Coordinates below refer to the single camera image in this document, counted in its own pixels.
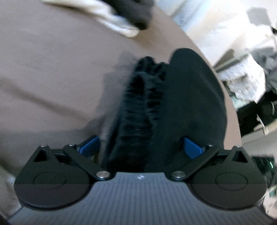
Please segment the cream white folded garment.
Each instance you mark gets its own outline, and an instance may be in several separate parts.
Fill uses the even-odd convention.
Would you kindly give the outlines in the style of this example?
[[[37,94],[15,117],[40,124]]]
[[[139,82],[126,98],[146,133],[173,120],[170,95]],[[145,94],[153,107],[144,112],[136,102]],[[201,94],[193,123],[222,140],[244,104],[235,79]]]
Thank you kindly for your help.
[[[99,23],[125,38],[134,38],[139,34],[139,29],[132,25],[126,18],[117,15],[115,10],[103,1],[94,0],[46,0],[45,4],[72,7],[91,14]]]

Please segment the black knit sweater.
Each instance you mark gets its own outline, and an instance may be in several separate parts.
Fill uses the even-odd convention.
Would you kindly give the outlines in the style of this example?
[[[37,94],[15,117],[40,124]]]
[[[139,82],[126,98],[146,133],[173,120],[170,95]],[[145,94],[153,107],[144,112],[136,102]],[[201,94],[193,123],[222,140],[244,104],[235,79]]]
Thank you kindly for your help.
[[[145,57],[123,94],[102,165],[111,172],[167,173],[186,163],[185,138],[223,148],[226,127],[223,90],[200,55],[178,49],[169,64]]]

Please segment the dark grey folded garment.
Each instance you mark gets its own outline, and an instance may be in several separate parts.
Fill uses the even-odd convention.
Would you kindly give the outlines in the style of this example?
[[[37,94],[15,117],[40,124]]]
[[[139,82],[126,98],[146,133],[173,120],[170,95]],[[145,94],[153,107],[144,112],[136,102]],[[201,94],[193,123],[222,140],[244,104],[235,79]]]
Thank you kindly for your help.
[[[148,29],[152,20],[153,0],[105,0],[104,2],[139,30]]]

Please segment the white quilted blanket pile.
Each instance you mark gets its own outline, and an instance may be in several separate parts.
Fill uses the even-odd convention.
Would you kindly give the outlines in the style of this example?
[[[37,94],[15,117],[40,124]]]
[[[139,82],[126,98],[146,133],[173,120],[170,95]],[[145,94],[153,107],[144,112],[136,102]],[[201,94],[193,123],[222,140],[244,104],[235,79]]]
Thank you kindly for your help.
[[[250,54],[238,63],[220,69],[217,74],[238,99],[257,103],[266,91],[264,69]]]

